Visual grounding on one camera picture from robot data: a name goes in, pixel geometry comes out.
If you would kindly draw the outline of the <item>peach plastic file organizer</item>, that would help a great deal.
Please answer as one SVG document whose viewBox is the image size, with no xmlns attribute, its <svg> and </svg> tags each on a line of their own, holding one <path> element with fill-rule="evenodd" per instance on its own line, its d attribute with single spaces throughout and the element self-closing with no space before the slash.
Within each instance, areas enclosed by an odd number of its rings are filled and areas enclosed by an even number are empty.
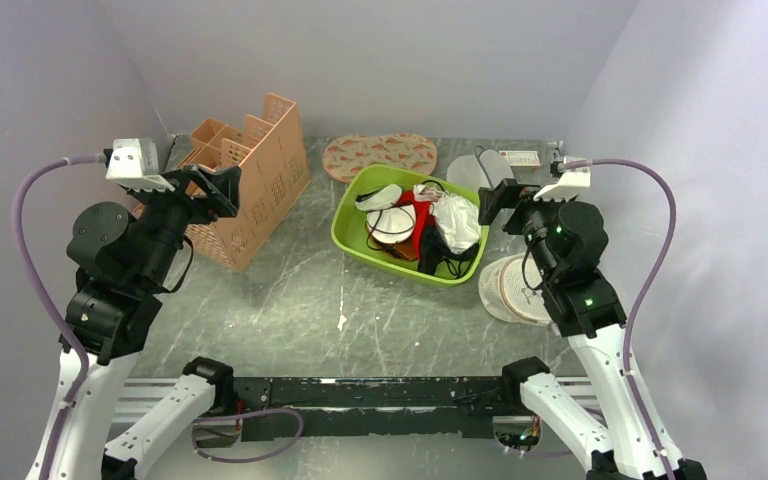
<svg viewBox="0 0 768 480">
<path fill-rule="evenodd" d="M 261 115 L 247 115 L 239 127 L 207 118 L 189 138 L 179 166 L 241 168 L 238 215 L 187 229 L 198 253 L 241 272 L 311 181 L 297 104 L 268 93 Z"/>
</svg>

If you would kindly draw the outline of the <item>white round laundry bag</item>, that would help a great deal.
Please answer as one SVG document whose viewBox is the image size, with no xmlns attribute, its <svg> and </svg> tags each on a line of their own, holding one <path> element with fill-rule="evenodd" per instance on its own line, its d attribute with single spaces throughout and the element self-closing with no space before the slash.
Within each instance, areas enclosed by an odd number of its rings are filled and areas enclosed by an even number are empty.
<svg viewBox="0 0 768 480">
<path fill-rule="evenodd" d="M 514 178 L 508 160 L 499 151 L 483 147 L 477 147 L 474 153 L 453 160 L 445 174 L 449 183 L 472 191 L 492 189 L 502 180 Z"/>
</svg>

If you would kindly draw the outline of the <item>small white label box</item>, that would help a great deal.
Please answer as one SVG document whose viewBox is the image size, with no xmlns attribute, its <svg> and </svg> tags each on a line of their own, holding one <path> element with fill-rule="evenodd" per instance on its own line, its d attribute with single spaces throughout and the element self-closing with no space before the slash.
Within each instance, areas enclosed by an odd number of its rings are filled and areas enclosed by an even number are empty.
<svg viewBox="0 0 768 480">
<path fill-rule="evenodd" d="M 539 168 L 542 164 L 538 152 L 533 150 L 501 150 L 500 155 L 512 167 Z"/>
</svg>

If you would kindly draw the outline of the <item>black bra in bin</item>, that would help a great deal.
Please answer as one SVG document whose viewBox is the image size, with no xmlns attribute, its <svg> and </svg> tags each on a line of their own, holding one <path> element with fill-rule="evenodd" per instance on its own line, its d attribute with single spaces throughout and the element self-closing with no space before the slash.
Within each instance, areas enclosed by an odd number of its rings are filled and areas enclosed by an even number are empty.
<svg viewBox="0 0 768 480">
<path fill-rule="evenodd" d="M 417 270 L 435 276 L 437 268 L 444 264 L 455 279 L 463 278 L 478 256 L 479 243 L 462 253 L 454 253 L 434 226 L 426 226 L 420 236 Z"/>
</svg>

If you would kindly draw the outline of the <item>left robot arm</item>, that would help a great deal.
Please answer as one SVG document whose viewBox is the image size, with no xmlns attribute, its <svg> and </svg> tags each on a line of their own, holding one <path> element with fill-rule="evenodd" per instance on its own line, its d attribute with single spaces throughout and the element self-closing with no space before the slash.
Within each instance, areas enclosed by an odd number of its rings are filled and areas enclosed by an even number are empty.
<svg viewBox="0 0 768 480">
<path fill-rule="evenodd" d="M 167 396 L 116 438 L 109 435 L 126 381 L 159 313 L 165 280 L 186 231 L 239 210 L 237 167 L 185 166 L 164 174 L 167 190 L 141 192 L 144 210 L 101 202 L 75 220 L 67 254 L 76 292 L 53 311 L 60 374 L 32 479 L 142 479 L 195 420 L 236 412 L 233 370 L 190 361 Z"/>
</svg>

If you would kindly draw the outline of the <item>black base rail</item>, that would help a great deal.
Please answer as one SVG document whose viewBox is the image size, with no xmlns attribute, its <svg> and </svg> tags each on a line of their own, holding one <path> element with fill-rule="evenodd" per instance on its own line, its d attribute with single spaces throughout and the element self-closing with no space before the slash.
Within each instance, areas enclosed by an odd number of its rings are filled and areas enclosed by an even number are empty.
<svg viewBox="0 0 768 480">
<path fill-rule="evenodd" d="M 528 426 L 498 376 L 237 377 L 234 393 L 206 415 L 251 414 L 241 441 L 310 437 L 456 434 L 491 439 L 497 426 Z"/>
</svg>

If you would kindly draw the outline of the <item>white crumpled bra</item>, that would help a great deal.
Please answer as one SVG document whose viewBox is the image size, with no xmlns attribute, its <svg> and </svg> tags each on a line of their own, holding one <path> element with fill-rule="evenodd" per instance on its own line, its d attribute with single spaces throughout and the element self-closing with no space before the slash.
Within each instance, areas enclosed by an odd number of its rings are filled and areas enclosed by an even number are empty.
<svg viewBox="0 0 768 480">
<path fill-rule="evenodd" d="M 478 206 L 455 193 L 445 192 L 429 184 L 413 187 L 414 199 L 430 202 L 430 214 L 448 249 L 462 254 L 476 245 L 481 237 Z"/>
</svg>

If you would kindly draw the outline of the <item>white bra black trim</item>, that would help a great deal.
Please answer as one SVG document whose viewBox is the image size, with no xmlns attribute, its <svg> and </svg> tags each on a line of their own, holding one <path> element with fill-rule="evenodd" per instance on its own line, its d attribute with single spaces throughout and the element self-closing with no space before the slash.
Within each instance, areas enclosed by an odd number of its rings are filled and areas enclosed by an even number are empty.
<svg viewBox="0 0 768 480">
<path fill-rule="evenodd" d="M 365 214 L 365 227 L 379 244 L 395 245 L 411 238 L 416 212 L 410 201 L 402 202 L 404 190 L 390 184 L 355 198 L 355 207 Z"/>
</svg>

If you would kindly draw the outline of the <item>green plastic bin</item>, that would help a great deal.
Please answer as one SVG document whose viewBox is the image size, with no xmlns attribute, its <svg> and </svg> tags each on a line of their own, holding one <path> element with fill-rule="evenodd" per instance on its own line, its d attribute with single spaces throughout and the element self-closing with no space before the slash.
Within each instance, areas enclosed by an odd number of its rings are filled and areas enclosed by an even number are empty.
<svg viewBox="0 0 768 480">
<path fill-rule="evenodd" d="M 374 251 L 367 246 L 365 227 L 366 214 L 355 207 L 355 198 L 364 193 L 397 184 L 412 187 L 429 180 L 413 170 L 374 164 L 360 170 L 349 183 L 340 200 L 331 225 L 331 238 L 335 245 L 357 261 L 380 271 L 437 287 L 454 287 L 469 280 L 479 269 L 482 256 L 488 244 L 489 228 L 481 228 L 481 236 L 476 258 L 461 267 L 461 275 L 456 276 L 445 264 L 440 264 L 433 275 L 417 270 L 418 263 L 396 260 L 384 252 Z"/>
</svg>

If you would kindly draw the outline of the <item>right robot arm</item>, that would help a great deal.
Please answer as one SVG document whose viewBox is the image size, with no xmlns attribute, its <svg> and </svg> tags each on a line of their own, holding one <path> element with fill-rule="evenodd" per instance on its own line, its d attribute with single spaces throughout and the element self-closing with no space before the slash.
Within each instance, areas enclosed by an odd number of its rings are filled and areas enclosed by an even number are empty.
<svg viewBox="0 0 768 480">
<path fill-rule="evenodd" d="M 504 367 L 499 398 L 510 413 L 527 410 L 548 426 L 588 479 L 703 479 L 702 464 L 671 440 L 652 406 L 625 337 L 631 326 L 599 271 L 608 235 L 599 209 L 577 200 L 543 201 L 512 179 L 479 190 L 479 223 L 512 212 L 503 230 L 523 237 L 551 322 L 579 361 L 603 418 L 597 420 L 535 357 Z"/>
</svg>

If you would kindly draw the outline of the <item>floral mesh laundry bag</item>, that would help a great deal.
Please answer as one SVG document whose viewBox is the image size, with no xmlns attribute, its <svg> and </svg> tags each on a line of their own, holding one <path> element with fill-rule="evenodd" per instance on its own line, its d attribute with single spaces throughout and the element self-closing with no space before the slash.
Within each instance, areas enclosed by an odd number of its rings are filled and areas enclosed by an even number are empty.
<svg viewBox="0 0 768 480">
<path fill-rule="evenodd" d="M 430 139 L 413 133 L 390 135 L 346 135 L 324 149 L 322 164 L 335 180 L 350 183 L 364 168 L 382 164 L 431 175 L 438 148 Z"/>
</svg>

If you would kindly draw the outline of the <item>red bra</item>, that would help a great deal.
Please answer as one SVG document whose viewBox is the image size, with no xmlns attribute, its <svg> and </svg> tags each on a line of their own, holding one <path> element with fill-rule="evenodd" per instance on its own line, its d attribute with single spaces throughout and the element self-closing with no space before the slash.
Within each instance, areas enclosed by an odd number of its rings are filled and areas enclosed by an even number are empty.
<svg viewBox="0 0 768 480">
<path fill-rule="evenodd" d="M 420 201 L 415 198 L 412 190 L 405 191 L 398 202 L 397 206 L 412 206 L 414 209 L 415 225 L 410 237 L 410 244 L 415 250 L 417 260 L 422 259 L 422 238 L 425 230 L 435 226 L 435 219 L 431 214 L 431 207 L 433 203 L 431 201 Z"/>
</svg>

